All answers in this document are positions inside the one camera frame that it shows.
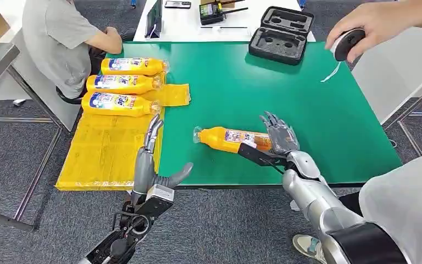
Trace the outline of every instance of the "person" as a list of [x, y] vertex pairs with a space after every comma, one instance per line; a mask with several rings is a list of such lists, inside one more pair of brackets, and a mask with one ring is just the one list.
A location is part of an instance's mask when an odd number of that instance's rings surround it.
[[[422, 0], [362, 4], [330, 31], [326, 49], [330, 49], [343, 32], [362, 27], [366, 37], [347, 57], [353, 62], [368, 49], [412, 26], [422, 27]], [[343, 196], [340, 200], [367, 221], [384, 227], [411, 263], [422, 264], [422, 157], [371, 178], [359, 193]], [[317, 238], [299, 234], [292, 242], [300, 253], [326, 263]]]
[[90, 74], [97, 74], [104, 52], [119, 54], [122, 37], [114, 27], [104, 32], [75, 8], [72, 0], [27, 0], [22, 19], [26, 47], [37, 68], [69, 99], [84, 93]]

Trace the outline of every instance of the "phone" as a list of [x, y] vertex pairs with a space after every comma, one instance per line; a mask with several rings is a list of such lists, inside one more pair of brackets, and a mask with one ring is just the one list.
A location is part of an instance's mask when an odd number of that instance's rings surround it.
[[165, 8], [181, 8], [181, 9], [190, 9], [192, 2], [183, 2], [183, 1], [166, 1], [164, 5]]

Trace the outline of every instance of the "foam case insert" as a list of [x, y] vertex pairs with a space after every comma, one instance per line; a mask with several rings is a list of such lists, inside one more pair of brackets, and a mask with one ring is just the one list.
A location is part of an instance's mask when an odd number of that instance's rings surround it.
[[250, 43], [251, 55], [297, 65], [303, 58], [307, 36], [314, 15], [306, 12], [269, 7], [261, 18]]

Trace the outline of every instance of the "green tabletop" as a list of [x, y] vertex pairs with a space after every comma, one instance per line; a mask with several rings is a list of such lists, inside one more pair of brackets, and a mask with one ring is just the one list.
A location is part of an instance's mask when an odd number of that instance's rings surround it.
[[169, 176], [193, 162], [182, 185], [279, 185], [276, 170], [192, 140], [196, 126], [265, 132], [263, 111], [293, 126], [331, 184], [362, 183], [401, 165], [347, 66], [320, 82], [337, 64], [324, 43], [309, 43], [297, 66], [254, 57], [246, 42], [127, 42], [108, 57], [167, 59], [168, 83], [190, 84], [190, 105], [166, 109], [159, 167]]

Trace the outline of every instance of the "chair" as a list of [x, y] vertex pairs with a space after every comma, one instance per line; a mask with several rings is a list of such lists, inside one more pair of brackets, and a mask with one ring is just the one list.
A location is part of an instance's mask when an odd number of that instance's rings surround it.
[[73, 99], [67, 98], [57, 86], [55, 87], [55, 92], [64, 102], [69, 103], [71, 105], [81, 105], [81, 99], [83, 98], [83, 95], [80, 95], [80, 97]]

